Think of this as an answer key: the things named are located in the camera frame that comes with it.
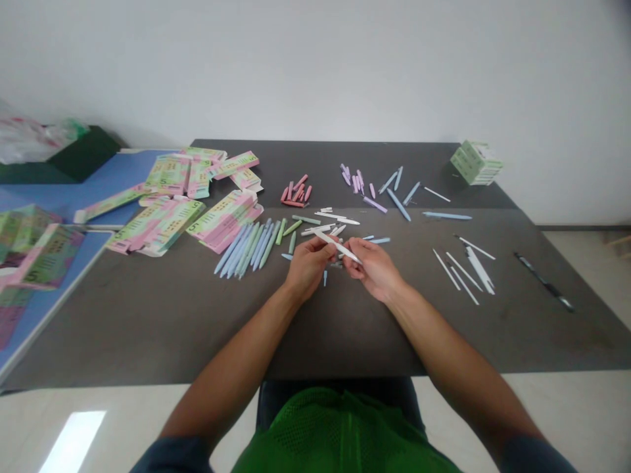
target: plastic bag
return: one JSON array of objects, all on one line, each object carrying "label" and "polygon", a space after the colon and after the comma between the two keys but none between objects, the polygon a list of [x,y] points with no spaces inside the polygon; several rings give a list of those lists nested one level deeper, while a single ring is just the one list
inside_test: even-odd
[{"label": "plastic bag", "polygon": [[88,131],[73,118],[45,127],[0,100],[0,163],[44,162]]}]

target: floor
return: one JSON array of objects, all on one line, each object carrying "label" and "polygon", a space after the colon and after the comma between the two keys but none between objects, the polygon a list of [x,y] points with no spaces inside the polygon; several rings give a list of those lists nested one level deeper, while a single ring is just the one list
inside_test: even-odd
[{"label": "floor", "polygon": [[[546,236],[631,328],[631,261],[602,233]],[[581,472],[631,471],[631,371],[515,374],[505,379],[547,438]],[[496,472],[471,429],[429,379],[415,378],[430,441],[463,471]],[[76,411],[106,411],[81,473],[127,472],[150,445],[186,386],[40,390],[0,397],[0,473],[37,473]],[[254,432],[247,407],[210,462],[229,472]]]}]

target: black pen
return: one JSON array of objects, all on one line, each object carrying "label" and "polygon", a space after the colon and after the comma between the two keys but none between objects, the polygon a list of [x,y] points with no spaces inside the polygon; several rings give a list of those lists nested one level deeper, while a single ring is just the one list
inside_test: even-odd
[{"label": "black pen", "polygon": [[554,287],[548,281],[543,279],[541,275],[537,273],[537,270],[528,262],[526,258],[524,258],[522,255],[520,255],[517,252],[513,254],[517,257],[519,261],[521,261],[521,263],[525,267],[528,268],[528,270],[539,280],[539,282],[544,285],[544,287],[549,291],[550,294],[552,294],[555,298],[557,298],[569,312],[574,312],[574,307],[572,306],[572,304],[570,304],[570,301],[568,301],[566,297],[562,295],[562,293],[558,289],[556,289],[556,287]]}]

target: table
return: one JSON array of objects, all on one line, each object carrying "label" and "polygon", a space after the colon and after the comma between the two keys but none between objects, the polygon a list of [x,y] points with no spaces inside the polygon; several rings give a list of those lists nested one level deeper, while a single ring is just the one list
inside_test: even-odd
[{"label": "table", "polygon": [[[500,372],[578,371],[631,367],[631,333],[594,294],[528,217],[493,184],[468,187],[449,157],[457,143],[317,143],[207,141],[193,146],[251,149],[254,171],[266,188],[263,217],[279,219],[333,206],[361,221],[341,235],[390,236],[385,246],[403,276],[421,291]],[[404,166],[398,194],[419,179],[448,204],[418,191],[403,219],[385,194],[387,214],[366,206],[340,176],[339,164],[360,167],[376,187]],[[290,180],[310,175],[312,207],[285,208],[280,194]],[[212,205],[233,189],[229,179],[211,185]],[[471,221],[437,221],[424,210],[471,215]],[[450,251],[465,263],[453,233],[492,252],[483,259],[497,296],[478,293],[481,305],[456,292],[432,252]],[[213,276],[219,256],[183,235],[162,258],[105,252],[4,381],[5,389],[121,386],[191,382],[281,284],[288,262],[275,247],[262,271],[241,281]],[[520,251],[577,307],[570,314],[514,258]],[[358,281],[329,270],[300,310],[268,378],[336,378],[423,374],[424,370],[387,309]]]},{"label": "table", "polygon": [[[118,153],[81,184],[0,185],[0,212],[34,203],[61,216],[66,223],[72,222],[78,209],[142,182],[149,174],[156,156],[166,152],[144,150]],[[137,204],[121,207],[91,220],[90,225],[122,226],[138,209]],[[50,292],[34,292],[8,346],[0,351],[0,379],[24,354],[60,303],[72,293],[78,279],[101,253],[109,237],[110,233],[87,234],[62,286]]]}]

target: green pen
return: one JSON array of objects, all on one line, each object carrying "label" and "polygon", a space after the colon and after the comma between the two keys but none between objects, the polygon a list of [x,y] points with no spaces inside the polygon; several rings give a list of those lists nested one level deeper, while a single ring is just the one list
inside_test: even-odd
[{"label": "green pen", "polygon": [[296,248],[296,232],[291,234],[291,240],[289,242],[289,254],[294,254]]},{"label": "green pen", "polygon": [[283,219],[281,222],[281,229],[278,232],[278,236],[276,237],[276,244],[280,244],[283,241],[283,233],[285,232],[285,225],[287,224],[287,219]]},{"label": "green pen", "polygon": [[298,220],[291,227],[289,227],[287,230],[285,230],[285,233],[283,233],[283,237],[286,237],[287,235],[292,233],[295,229],[297,229],[301,225],[302,225],[302,220]]},{"label": "green pen", "polygon": [[299,215],[292,215],[291,217],[294,220],[302,220],[302,221],[305,221],[307,223],[313,223],[314,225],[322,225],[322,222],[320,220],[310,219],[310,218],[307,218],[307,217],[300,217]]},{"label": "green pen", "polygon": [[246,258],[245,258],[245,264],[243,265],[241,274],[239,274],[239,279],[241,279],[245,275],[245,272],[248,270],[248,263],[252,259],[252,255],[254,254],[254,250],[256,249],[256,245],[258,245],[258,241],[261,239],[261,234],[263,233],[263,228],[265,228],[265,225],[260,225],[259,228],[258,228],[258,232],[256,232],[256,236],[254,237],[254,241],[252,241],[252,246],[250,247],[250,250],[248,251],[248,254],[247,254]]},{"label": "green pen", "polygon": [[256,225],[254,226],[254,228],[252,229],[252,232],[250,233],[250,238],[248,238],[248,243],[246,244],[245,248],[243,248],[241,259],[239,260],[239,264],[237,264],[237,270],[235,271],[236,275],[240,275],[241,271],[243,270],[243,265],[245,261],[247,260],[248,253],[250,252],[250,247],[252,246],[252,243],[254,242],[254,239],[256,238],[256,234],[258,233],[258,228],[260,227],[260,225],[261,224],[259,222],[256,222]]},{"label": "green pen", "polygon": [[274,239],[276,238],[276,234],[281,227],[281,223],[277,220],[276,225],[274,225],[274,233],[272,233],[271,238],[268,242],[268,247],[265,249],[265,253],[263,253],[263,259],[261,259],[261,264],[259,265],[259,269],[263,267],[263,265],[267,262],[269,253],[271,252],[271,247],[274,245]]}]

